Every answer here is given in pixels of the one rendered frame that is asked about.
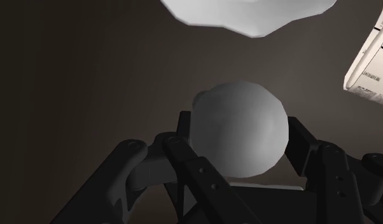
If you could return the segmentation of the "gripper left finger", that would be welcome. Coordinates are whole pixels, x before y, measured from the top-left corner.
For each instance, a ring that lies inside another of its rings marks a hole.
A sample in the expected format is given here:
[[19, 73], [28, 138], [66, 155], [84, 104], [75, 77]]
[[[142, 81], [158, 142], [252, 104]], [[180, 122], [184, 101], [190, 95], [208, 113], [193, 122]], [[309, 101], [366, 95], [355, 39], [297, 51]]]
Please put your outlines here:
[[179, 224], [204, 213], [209, 224], [262, 224], [223, 176], [188, 144], [190, 112], [179, 114], [177, 130], [156, 136], [148, 146], [137, 139], [119, 143], [50, 224], [127, 224], [146, 187], [132, 188], [129, 176], [148, 153], [160, 152], [176, 174]]

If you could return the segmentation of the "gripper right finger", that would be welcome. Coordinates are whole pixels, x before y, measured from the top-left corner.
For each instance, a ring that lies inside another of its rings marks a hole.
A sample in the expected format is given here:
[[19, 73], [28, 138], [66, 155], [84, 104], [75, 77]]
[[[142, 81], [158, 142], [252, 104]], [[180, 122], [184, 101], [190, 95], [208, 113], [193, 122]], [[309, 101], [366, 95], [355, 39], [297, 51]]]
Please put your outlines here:
[[361, 159], [316, 139], [295, 117], [288, 117], [286, 157], [306, 177], [306, 191], [317, 195], [317, 224], [383, 224], [383, 154]]

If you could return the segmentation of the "white round ball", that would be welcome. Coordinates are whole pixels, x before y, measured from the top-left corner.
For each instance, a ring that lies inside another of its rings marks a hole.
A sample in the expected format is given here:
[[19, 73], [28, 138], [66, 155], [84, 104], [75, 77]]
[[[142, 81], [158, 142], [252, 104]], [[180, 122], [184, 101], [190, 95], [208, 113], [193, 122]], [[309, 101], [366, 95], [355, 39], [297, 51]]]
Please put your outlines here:
[[288, 141], [282, 102], [261, 85], [224, 83], [193, 100], [190, 146], [223, 176], [248, 178], [267, 172], [284, 155]]

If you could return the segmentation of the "white printed box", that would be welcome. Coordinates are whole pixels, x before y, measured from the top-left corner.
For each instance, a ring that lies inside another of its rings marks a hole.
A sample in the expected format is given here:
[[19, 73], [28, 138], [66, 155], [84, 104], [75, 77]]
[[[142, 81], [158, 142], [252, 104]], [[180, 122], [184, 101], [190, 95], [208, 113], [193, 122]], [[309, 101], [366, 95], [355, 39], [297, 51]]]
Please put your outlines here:
[[383, 7], [345, 75], [343, 89], [383, 105]]

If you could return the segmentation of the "white lumpy object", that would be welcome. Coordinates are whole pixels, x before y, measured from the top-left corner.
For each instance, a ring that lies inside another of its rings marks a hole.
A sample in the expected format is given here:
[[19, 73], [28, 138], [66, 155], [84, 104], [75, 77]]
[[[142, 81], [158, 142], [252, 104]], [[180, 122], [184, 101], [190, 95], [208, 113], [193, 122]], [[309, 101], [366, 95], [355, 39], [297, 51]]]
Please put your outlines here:
[[160, 0], [178, 21], [262, 38], [286, 24], [330, 9], [337, 0]]

